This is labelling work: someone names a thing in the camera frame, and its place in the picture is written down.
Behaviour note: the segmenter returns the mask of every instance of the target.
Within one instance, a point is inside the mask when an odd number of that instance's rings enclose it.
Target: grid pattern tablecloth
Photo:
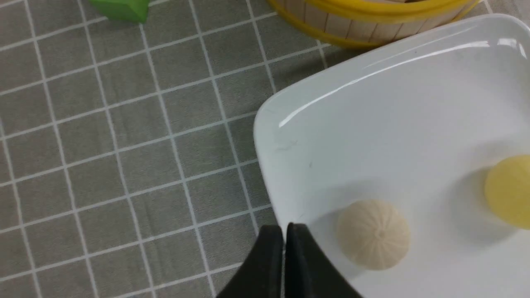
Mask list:
[[[0,297],[215,296],[275,222],[256,110],[358,54],[265,0],[0,0]]]

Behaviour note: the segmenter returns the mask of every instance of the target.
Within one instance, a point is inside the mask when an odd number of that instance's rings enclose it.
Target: square plate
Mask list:
[[[530,30],[506,15],[371,51],[271,97],[254,139],[278,223],[306,223],[366,298],[529,297],[530,232],[497,220],[488,167],[530,152]],[[411,249],[367,271],[341,253],[338,211],[379,198]]]

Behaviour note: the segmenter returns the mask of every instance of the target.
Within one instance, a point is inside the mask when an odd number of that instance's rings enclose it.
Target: green object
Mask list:
[[[101,14],[111,20],[145,23],[149,0],[90,0]]]

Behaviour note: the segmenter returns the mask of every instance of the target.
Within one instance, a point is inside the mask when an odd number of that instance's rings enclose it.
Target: yellow ball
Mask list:
[[[530,230],[530,155],[509,157],[488,173],[484,187],[493,213],[516,227]]]

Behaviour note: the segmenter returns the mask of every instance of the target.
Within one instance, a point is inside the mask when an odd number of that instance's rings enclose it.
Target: yellow ring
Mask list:
[[[373,3],[364,0],[306,0],[323,11],[374,23],[407,23],[458,9],[469,0],[426,0],[414,3]]]
[[[281,17],[283,17],[287,22],[289,22],[291,25],[305,32],[306,34],[308,34],[309,36],[313,38],[316,38],[321,41],[324,41],[324,42],[327,42],[327,43],[330,43],[332,45],[336,45],[339,47],[343,47],[343,48],[369,49],[369,48],[375,48],[375,47],[380,47],[384,45],[384,43],[356,41],[356,40],[340,38],[340,37],[337,37],[331,34],[327,34],[295,18],[292,14],[288,13],[282,6],[280,6],[275,0],[268,0],[268,1],[269,1],[269,4],[278,12],[278,14]],[[473,3],[473,5],[471,5],[465,11],[462,11],[461,13],[459,13],[454,19],[451,20],[451,22],[458,21],[460,18],[465,16],[470,10],[472,10],[479,3],[479,1],[480,0],[476,0],[475,3]]]

